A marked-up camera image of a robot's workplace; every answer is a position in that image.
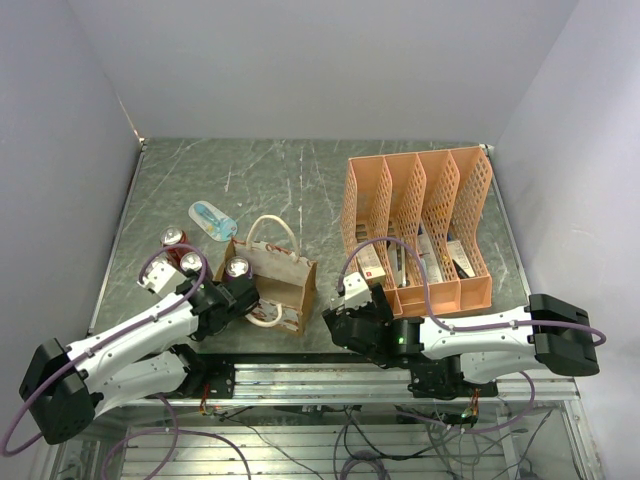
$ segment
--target white box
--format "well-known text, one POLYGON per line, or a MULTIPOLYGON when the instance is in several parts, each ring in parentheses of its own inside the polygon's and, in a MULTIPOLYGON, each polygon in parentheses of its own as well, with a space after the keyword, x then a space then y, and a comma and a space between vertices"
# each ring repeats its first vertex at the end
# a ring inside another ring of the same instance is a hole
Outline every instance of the white box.
POLYGON ((442 283, 444 278, 442 277, 442 270, 440 270, 440 264, 438 263, 438 257, 431 243, 429 234, 422 233, 418 235, 418 245, 420 246, 420 259, 422 265, 424 265, 427 271, 428 283, 442 283))
POLYGON ((356 260, 362 276, 369 285, 384 283, 386 273, 373 245, 367 245, 356 253, 356 260))
POLYGON ((464 270, 464 273, 469 275, 469 278, 475 277, 476 273, 473 271, 473 267, 471 266, 471 262, 469 262, 469 258, 462 248, 462 244, 460 240, 450 240, 447 242, 447 250, 449 250, 449 255, 451 258, 455 260, 455 262, 460 265, 460 268, 464 270))

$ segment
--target cable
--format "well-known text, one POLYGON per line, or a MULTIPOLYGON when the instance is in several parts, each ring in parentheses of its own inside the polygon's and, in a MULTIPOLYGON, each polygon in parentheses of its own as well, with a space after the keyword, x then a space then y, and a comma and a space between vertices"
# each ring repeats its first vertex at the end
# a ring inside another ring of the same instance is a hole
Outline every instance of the cable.
MULTIPOLYGON (((240 413, 242 413, 244 410, 235 413, 232 416, 238 415, 240 413)), ((309 472, 313 473, 316 477, 318 477, 320 480, 324 480, 324 478, 322 477, 322 475, 320 475, 319 472, 317 472, 316 470, 314 470, 311 467, 307 467, 304 463, 299 462, 298 460, 296 460, 295 458, 293 458, 291 455, 289 455, 287 452, 285 452, 282 448, 280 448, 278 445, 275 445, 271 442, 269 442, 268 440, 266 440, 262 435, 260 435, 260 432, 258 432, 258 430, 256 430, 255 428, 253 428, 251 425, 247 425, 246 423, 242 423, 240 420, 231 420, 231 417, 225 417, 225 420, 229 420, 230 422, 234 422, 234 423, 239 423, 240 425, 242 425, 243 427, 247 427, 251 430, 253 430, 253 432, 258 436, 258 438, 260 438, 260 440, 262 440, 264 443, 266 443, 267 445, 269 445, 272 448, 275 448, 276 450, 278 450, 282 455, 284 455, 285 457, 287 457, 290 461, 292 461, 293 463, 295 463, 296 465, 301 466, 302 468, 304 468, 305 470, 308 470, 309 472)))
POLYGON ((171 420, 173 423, 173 428, 165 428, 165 427, 148 428, 124 437, 122 440, 116 443, 111 450, 109 450, 109 453, 107 453, 107 456, 104 462, 102 463, 102 469, 100 471, 100 478, 102 480, 107 480, 107 467, 111 463, 111 460, 113 459, 115 454, 118 453, 118 451, 121 448, 123 448, 124 445, 126 445, 127 442, 129 442, 129 440, 133 440, 134 438, 142 437, 144 435, 157 435, 159 433, 169 433, 171 431, 173 431, 173 439, 172 439, 171 447, 169 448, 169 451, 165 455, 162 462, 160 462, 158 466, 153 470, 153 472, 151 472, 148 476, 146 476, 144 480, 150 480, 151 478, 153 478, 167 463, 169 463, 169 460, 171 460, 171 457, 173 456, 173 452, 176 449, 176 444, 178 442, 179 435, 196 435, 201 437, 215 438, 216 440, 220 440, 221 442, 226 443, 231 448, 233 448, 236 451, 236 453, 240 456, 240 459, 244 464, 244 468, 247 471, 247 478, 251 480, 251 470, 249 469, 249 463, 247 462, 247 459, 245 458, 245 456, 242 454, 242 451, 231 440, 228 440, 220 435, 216 435, 215 433, 197 432, 195 430, 185 430, 185 429, 179 428, 178 418, 176 417, 176 412, 171 406, 171 404, 162 395, 156 395, 156 397, 160 399, 160 401, 164 404, 166 409, 169 411, 169 415, 171 415, 171 420))
POLYGON ((364 432, 362 431, 362 429, 360 428, 360 426, 358 425, 358 422, 355 420, 355 418, 353 418, 353 416, 351 415, 351 413, 347 413, 347 417, 349 418, 350 422, 348 422, 345 426, 345 432, 344 435, 342 437, 343 439, 343 443, 344 443, 344 448, 347 451, 347 453, 349 454, 349 456, 351 456, 352 458, 356 458, 354 454, 351 453, 351 450, 349 450, 349 447, 347 445, 347 434, 349 433, 349 425, 353 424, 354 427, 356 427, 356 430, 358 430, 358 432, 360 433, 360 436, 363 438, 363 440, 367 443, 367 445, 369 445, 369 447, 378 454, 379 459, 381 460, 394 460, 397 462, 401 462, 404 460, 411 460, 414 458, 426 458, 426 455, 422 455, 425 452, 428 452, 430 450, 433 450, 432 446, 428 446, 426 448, 423 448, 422 450, 418 450, 415 453, 412 453, 411 455, 389 455, 386 454, 382 451, 380 451, 373 443, 371 443, 371 441, 367 438, 367 436, 364 434, 364 432))
POLYGON ((344 462, 342 471, 340 472, 340 477, 338 477, 339 480, 346 480, 353 467, 361 463, 366 463, 373 467, 375 473, 378 475, 378 480, 391 480, 391 475, 389 475, 389 472, 385 468, 384 463, 382 463, 382 460, 367 450, 356 452, 354 457, 348 458, 344 462))
POLYGON ((249 320, 251 323, 253 323, 256 327, 262 327, 262 328, 271 328, 271 327, 275 327, 276 325, 278 325, 279 323, 281 323, 282 320, 282 304, 279 303, 276 306, 276 309, 278 311, 278 315, 276 316, 275 320, 270 320, 268 322, 265 322, 264 320, 258 320, 256 317, 254 317, 253 315, 251 315, 250 313, 247 313, 245 315, 245 318, 247 320, 249 320))
POLYGON ((524 461, 524 459, 527 456, 527 453, 529 452, 529 448, 531 448, 531 445, 533 444, 533 441, 536 438, 536 435, 538 435, 538 432, 540 431, 540 429, 542 428, 542 426, 547 423, 547 420, 549 419, 549 417, 551 416, 551 414, 554 412, 554 410, 549 410, 547 412, 547 414, 542 418, 542 420, 540 421, 540 424, 538 425, 538 427, 534 430, 533 435, 531 435, 531 438, 529 439, 529 442, 527 443, 527 446, 524 449, 524 452, 522 453, 522 458, 520 458, 520 460, 517 463, 514 463, 513 465, 509 465, 507 468, 505 468, 504 470, 502 470, 499 474, 497 474, 495 477, 493 477, 491 480, 496 480, 496 478, 498 478, 500 475, 502 475, 503 473, 508 472, 510 469, 512 469, 513 467, 519 468, 520 464, 524 461))
POLYGON ((151 322, 155 321, 156 319, 158 319, 158 318, 160 318, 160 317, 172 312, 173 310, 178 308, 180 305, 182 305, 184 302, 186 302, 196 292, 196 290, 200 287, 200 285, 204 281, 204 278, 205 278, 205 275, 206 275, 207 259, 199 249, 197 249, 193 245, 188 245, 186 243, 178 243, 176 245, 170 245, 170 246, 167 246, 167 247, 163 247, 160 250, 158 250, 156 253, 154 253, 153 256, 151 256, 144 263, 144 265, 142 266, 142 269, 140 270, 140 274, 138 275, 138 280, 142 281, 142 278, 143 278, 145 272, 147 271, 147 267, 151 264, 151 262, 153 260, 156 259, 156 257, 158 257, 162 253, 164 253, 164 252, 166 252, 166 251, 168 251, 170 249, 174 249, 174 248, 187 249, 187 250, 190 250, 192 252, 195 252, 200 257, 200 260, 202 260, 203 268, 201 269, 200 275, 198 276, 197 281, 193 284, 191 289, 184 296, 182 296, 180 299, 178 299, 177 302, 175 302, 173 305, 169 305, 164 310, 161 310, 160 312, 156 313, 155 316, 150 316, 150 317, 144 318, 142 320, 139 320, 139 321, 129 325, 128 327, 123 328, 120 331, 117 331, 116 333, 114 333, 110 337, 107 337, 107 338, 104 338, 103 340, 100 340, 98 343, 96 343, 93 346, 93 348, 87 349, 87 351, 81 353, 80 355, 78 355, 78 357, 76 357, 73 360, 69 361, 67 364, 65 364, 63 367, 61 367, 58 371, 53 373, 49 378, 47 378, 42 383, 42 385, 40 385, 37 389, 35 389, 34 392, 29 396, 29 398, 27 398, 27 400, 25 400, 25 402, 22 404, 22 406, 20 407, 20 409, 18 410, 16 415, 13 417, 13 419, 9 423, 9 427, 7 427, 7 430, 5 431, 4 435, 2 436, 2 440, 0 441, 0 449, 2 450, 2 456, 3 457, 13 457, 15 455, 18 455, 19 453, 22 453, 27 448, 29 448, 31 445, 33 445, 35 442, 37 442, 40 438, 42 438, 42 432, 40 432, 40 433, 36 434, 35 436, 33 436, 31 439, 27 440, 25 443, 23 443, 19 447, 17 447, 16 449, 9 450, 9 440, 11 440, 11 436, 15 432, 15 430, 18 427, 18 424, 20 423, 22 418, 29 411, 29 409, 34 404, 34 402, 38 399, 38 397, 40 397, 40 395, 42 395, 42 393, 45 390, 47 390, 51 385, 53 385, 53 383, 56 380, 58 380, 65 373, 67 373, 69 370, 74 368, 76 365, 78 365, 79 363, 81 363, 84 360, 86 360, 87 358, 89 358, 89 356, 93 355, 95 352, 100 350, 102 347, 104 347, 104 346, 116 341, 118 338, 121 338, 124 335, 127 335, 128 333, 136 330, 137 328, 140 328, 143 325, 146 325, 147 323, 151 323, 151 322))
POLYGON ((220 418, 221 422, 224 422, 225 420, 231 420, 233 417, 237 417, 238 415, 240 415, 241 413, 246 412, 247 410, 251 410, 253 408, 253 406, 251 407, 245 407, 242 410, 237 411, 236 413, 234 413, 233 415, 228 415, 227 416, 227 412, 225 413, 218 413, 218 414, 214 414, 216 417, 220 418))
POLYGON ((351 252, 347 261, 342 266, 342 270, 340 271, 340 276, 338 277, 338 291, 342 292, 344 290, 343 280, 345 273, 347 272, 347 268, 349 268, 349 264, 356 256, 356 254, 362 250, 367 245, 371 245, 375 242, 394 242, 403 247, 409 254, 413 257, 413 260, 416 262, 418 271, 420 272, 420 277, 422 279, 422 287, 424 289, 424 303, 427 308, 427 314, 429 318, 435 323, 439 328, 446 330, 448 332, 456 331, 456 332, 480 332, 485 330, 495 330, 500 328, 517 328, 519 326, 540 326, 540 327, 561 327, 561 328, 570 328, 573 330, 579 330, 581 332, 586 332, 591 335, 597 335, 600 337, 593 344, 598 347, 604 344, 607 341, 607 337, 600 330, 597 330, 593 327, 588 327, 586 325, 581 325, 579 323, 570 323, 570 322, 560 322, 555 320, 514 320, 512 322, 502 322, 502 323, 493 323, 486 325, 476 325, 473 327, 459 327, 459 326, 450 326, 438 319, 433 313, 431 309, 431 302, 429 301, 429 283, 427 282, 427 272, 425 271, 424 265, 420 261, 420 257, 416 253, 416 251, 410 247, 408 244, 394 237, 376 237, 371 240, 367 240, 366 242, 362 242, 359 244, 356 249, 351 252))

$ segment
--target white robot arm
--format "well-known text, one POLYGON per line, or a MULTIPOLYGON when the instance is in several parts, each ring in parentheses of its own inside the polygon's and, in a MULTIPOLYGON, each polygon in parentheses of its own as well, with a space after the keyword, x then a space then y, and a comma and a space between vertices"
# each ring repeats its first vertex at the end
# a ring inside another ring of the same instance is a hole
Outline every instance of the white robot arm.
POLYGON ((166 295, 157 304, 64 348, 52 339, 36 349, 20 386, 25 402, 61 369, 71 367, 29 408, 47 443, 64 442, 97 416, 155 393, 189 396, 211 383, 220 384, 219 397, 231 398, 227 383, 233 382, 233 368, 206 365, 180 342, 216 335, 251 312, 259 301, 254 283, 245 277, 226 284, 205 279, 186 299, 197 275, 185 277, 168 264, 156 267, 142 285, 166 295), (105 339, 113 340, 105 344, 105 339))
POLYGON ((322 314, 333 342, 382 368, 411 370, 416 396, 451 399, 479 385, 491 394, 497 377, 524 370, 599 372, 587 312, 549 295, 502 313, 436 322, 394 319, 382 287, 369 287, 360 273, 345 277, 344 287, 339 305, 322 314))

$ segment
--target paper bag handle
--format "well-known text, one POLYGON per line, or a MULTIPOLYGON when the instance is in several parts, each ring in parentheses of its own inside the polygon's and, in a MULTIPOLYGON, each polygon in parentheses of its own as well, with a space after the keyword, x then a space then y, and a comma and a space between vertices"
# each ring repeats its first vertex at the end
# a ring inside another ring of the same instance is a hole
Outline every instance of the paper bag handle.
POLYGON ((247 247, 253 247, 254 237, 258 232, 258 225, 260 225, 260 223, 265 220, 274 220, 275 222, 279 223, 282 228, 284 228, 284 230, 287 232, 287 235, 289 235, 289 240, 293 244, 293 251, 296 256, 296 262, 300 260, 300 245, 298 245, 296 236, 293 234, 293 231, 291 230, 289 225, 287 225, 284 220, 276 215, 262 215, 255 222, 253 222, 253 225, 251 225, 251 229, 249 230, 249 235, 247 235, 247 247))

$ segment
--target gray tabletop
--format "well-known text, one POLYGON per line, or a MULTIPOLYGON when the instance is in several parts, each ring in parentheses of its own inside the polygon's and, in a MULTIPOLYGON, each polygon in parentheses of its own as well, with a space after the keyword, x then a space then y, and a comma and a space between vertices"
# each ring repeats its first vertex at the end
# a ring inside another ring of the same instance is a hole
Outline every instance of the gray tabletop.
MULTIPOLYGON (((238 222, 245 238, 264 214, 282 217, 297 235, 303 255, 318 261, 318 292, 304 336, 232 322, 219 336, 188 341, 203 353, 326 353, 331 343, 320 312, 329 306, 345 260, 340 212, 349 157, 453 148, 469 144, 417 141, 310 141, 156 138, 146 141, 93 332, 103 332, 152 306, 156 299, 136 285, 144 260, 159 248, 167 226, 183 228, 212 268, 226 243, 210 239, 188 216, 189 206, 206 200, 238 222)), ((258 239, 281 245, 286 235, 264 226, 258 239)), ((506 219, 495 189, 489 190, 478 229, 478 246, 493 277, 487 313, 524 305, 526 293, 506 219)))

